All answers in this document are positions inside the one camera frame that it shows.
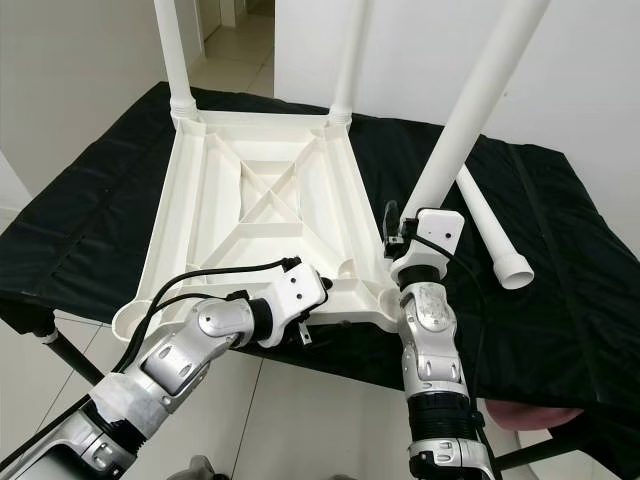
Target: ribbed black joint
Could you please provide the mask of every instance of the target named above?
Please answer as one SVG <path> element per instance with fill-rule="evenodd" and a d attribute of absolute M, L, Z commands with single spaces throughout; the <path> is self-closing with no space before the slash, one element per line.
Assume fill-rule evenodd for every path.
<path fill-rule="evenodd" d="M 273 315 L 269 302 L 264 298 L 249 300 L 249 307 L 253 314 L 253 337 L 251 340 L 257 342 L 271 336 L 273 331 Z"/>
<path fill-rule="evenodd" d="M 140 433 L 140 430 L 134 427 L 128 420 L 118 420 L 117 422 L 105 421 L 98 413 L 96 404 L 93 402 L 89 402 L 82 407 L 82 411 L 98 428 L 131 455 L 137 455 L 140 447 L 147 441 L 145 436 Z"/>
<path fill-rule="evenodd" d="M 414 442 L 437 438 L 476 440 L 469 399 L 459 393 L 420 394 L 407 400 Z"/>
<path fill-rule="evenodd" d="M 429 265 L 414 265 L 398 272 L 398 286 L 401 291 L 412 283 L 420 282 L 440 283 L 440 271 Z"/>

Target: floor tile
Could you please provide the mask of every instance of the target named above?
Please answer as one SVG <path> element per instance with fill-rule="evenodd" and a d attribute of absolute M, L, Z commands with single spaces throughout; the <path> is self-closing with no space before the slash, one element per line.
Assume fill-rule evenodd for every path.
<path fill-rule="evenodd" d="M 615 476 L 598 462 L 595 460 L 593 461 L 593 472 L 591 473 L 592 480 L 618 480 L 618 478 L 619 477 Z"/>
<path fill-rule="evenodd" d="M 528 447 L 549 440 L 551 435 L 547 430 L 539 430 L 519 432 L 518 437 L 522 447 Z M 592 478 L 594 464 L 595 461 L 585 453 L 571 452 L 540 462 L 534 462 L 531 464 L 531 469 L 538 478 L 544 480 L 565 480 L 567 478 L 590 479 Z"/>
<path fill-rule="evenodd" d="M 244 92 L 256 77 L 260 65 L 230 60 L 208 58 L 189 78 L 194 87 L 226 92 Z"/>
<path fill-rule="evenodd" d="M 234 480 L 411 478 L 402 392 L 265 360 Z"/>
<path fill-rule="evenodd" d="M 58 320 L 60 331 L 84 350 L 100 327 Z M 71 368 L 31 334 L 0 322 L 0 457 L 38 428 Z"/>
<path fill-rule="evenodd" d="M 124 344 L 103 327 L 87 350 L 98 368 L 109 369 L 119 359 Z M 162 479 L 183 470 L 193 455 L 206 455 L 214 467 L 230 473 L 237 457 L 242 430 L 261 360 L 227 352 L 215 360 L 209 375 L 180 409 L 140 451 L 127 480 Z M 73 374 L 47 421 L 89 390 Z"/>
<path fill-rule="evenodd" d="M 69 313 L 69 312 L 63 312 L 62 310 L 54 310 L 53 314 L 56 316 L 56 318 L 59 318 L 61 320 L 69 320 L 71 322 L 88 323 L 89 325 L 97 325 L 99 327 L 104 325 L 103 322 L 99 322 L 97 320 L 91 320 L 89 318 L 79 317 L 78 315 L 74 315 L 73 313 Z"/>
<path fill-rule="evenodd" d="M 263 66 L 251 82 L 247 93 L 273 98 L 273 67 Z"/>
<path fill-rule="evenodd" d="M 216 30 L 205 42 L 206 55 L 262 65 L 273 50 L 274 28 L 273 18 L 249 15 L 236 28 Z"/>
<path fill-rule="evenodd" d="M 272 50 L 271 51 L 271 55 L 269 55 L 269 58 L 267 58 L 267 60 L 264 62 L 264 64 L 268 65 L 269 67 L 273 67 L 274 60 L 275 60 L 275 50 Z"/>
<path fill-rule="evenodd" d="M 259 0 L 248 7 L 249 14 L 276 16 L 276 0 Z"/>

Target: table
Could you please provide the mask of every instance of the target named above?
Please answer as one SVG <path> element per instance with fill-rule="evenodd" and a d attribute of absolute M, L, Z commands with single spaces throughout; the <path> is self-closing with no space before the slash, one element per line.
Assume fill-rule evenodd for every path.
<path fill-rule="evenodd" d="M 193 89 L 193 95 L 206 110 L 326 113 L 248 94 Z M 153 87 L 0 237 L 0 317 L 16 331 L 46 335 L 53 309 L 110 323 L 135 295 L 174 137 L 168 100 L 166 83 Z M 441 129 L 354 116 L 350 139 L 379 227 L 388 200 L 406 202 Z M 480 395 L 583 408 L 578 419 L 552 429 L 562 441 L 543 446 L 544 455 L 578 446 L 623 478 L 640 475 L 640 264 L 599 216 L 563 154 L 481 137 L 467 165 L 536 273 L 524 289 L 499 286 L 454 187 L 443 208 L 467 220 L 458 253 L 477 275 L 492 319 Z M 477 299 L 455 265 L 445 284 L 469 376 L 481 325 Z M 402 389 L 396 335 L 363 324 L 311 333 L 311 348 L 285 343 L 245 351 Z M 72 346 L 62 348 L 75 355 Z M 76 360 L 86 375 L 99 375 Z"/>

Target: doorway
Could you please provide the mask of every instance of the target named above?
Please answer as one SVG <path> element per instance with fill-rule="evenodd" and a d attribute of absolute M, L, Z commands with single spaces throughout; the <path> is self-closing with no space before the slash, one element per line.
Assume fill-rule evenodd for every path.
<path fill-rule="evenodd" d="M 206 40 L 221 25 L 220 0 L 198 0 L 200 2 L 200 26 L 202 40 Z"/>
<path fill-rule="evenodd" d="M 210 7 L 202 3 L 208 0 L 198 1 L 201 11 Z M 275 2 L 216 0 L 218 2 L 221 8 L 221 25 L 208 38 L 206 35 L 210 28 L 205 29 L 203 26 L 203 37 L 206 38 L 205 59 L 190 72 L 190 84 L 206 90 L 247 92 L 273 97 Z M 227 4 L 242 6 L 235 26 L 226 22 Z"/>

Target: white wall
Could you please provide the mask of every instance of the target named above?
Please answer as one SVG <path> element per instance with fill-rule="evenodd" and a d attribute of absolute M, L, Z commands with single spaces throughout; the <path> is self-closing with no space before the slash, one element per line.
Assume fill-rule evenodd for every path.
<path fill-rule="evenodd" d="M 220 0 L 220 16 L 225 27 L 237 27 L 247 15 L 245 0 Z"/>
<path fill-rule="evenodd" d="M 184 60 L 189 68 L 204 58 L 204 43 L 198 16 L 200 7 L 198 0 L 175 0 L 175 2 Z"/>
<path fill-rule="evenodd" d="M 202 38 L 209 38 L 222 24 L 220 0 L 197 0 Z"/>
<path fill-rule="evenodd" d="M 31 195 L 0 150 L 0 209 L 21 210 Z"/>
<path fill-rule="evenodd" d="M 153 0 L 0 2 L 0 145 L 34 195 L 164 78 Z"/>
<path fill-rule="evenodd" d="M 372 0 L 355 110 L 442 124 L 500 0 Z M 329 106 L 351 1 L 278 0 L 275 95 Z M 640 2 L 554 0 L 484 133 L 564 152 L 640 254 Z"/>

